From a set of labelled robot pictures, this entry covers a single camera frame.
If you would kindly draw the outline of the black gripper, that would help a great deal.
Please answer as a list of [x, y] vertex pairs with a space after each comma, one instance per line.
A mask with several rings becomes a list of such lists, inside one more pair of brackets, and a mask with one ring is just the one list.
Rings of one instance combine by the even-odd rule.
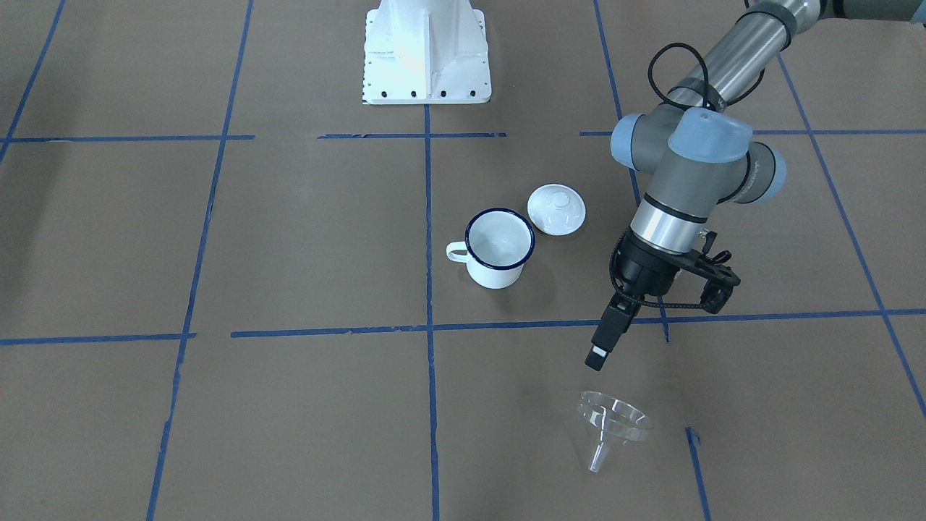
[[678, 302], [647, 301], [648, 295], [664, 297], [680, 273], [681, 255], [668, 253], [625, 231], [612, 250], [614, 295], [600, 318], [591, 339], [585, 365], [601, 370], [616, 344], [634, 322], [641, 307], [687, 309]]

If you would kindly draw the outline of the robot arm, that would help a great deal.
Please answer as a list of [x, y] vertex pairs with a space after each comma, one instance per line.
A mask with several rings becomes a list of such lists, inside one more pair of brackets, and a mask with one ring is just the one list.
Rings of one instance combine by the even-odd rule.
[[924, 23], [922, 1], [754, 1], [697, 66], [672, 89], [651, 87], [660, 103], [619, 119], [611, 135], [618, 163], [652, 180], [616, 242], [608, 264], [614, 294], [592, 335], [585, 365], [600, 370], [643, 307], [659, 308], [681, 271], [704, 282], [692, 309], [715, 314], [740, 278], [731, 255], [710, 256], [715, 233], [705, 224], [724, 203], [773, 198], [786, 179], [783, 156], [755, 142], [753, 129], [729, 117], [730, 106], [760, 84], [768, 63], [817, 21]]

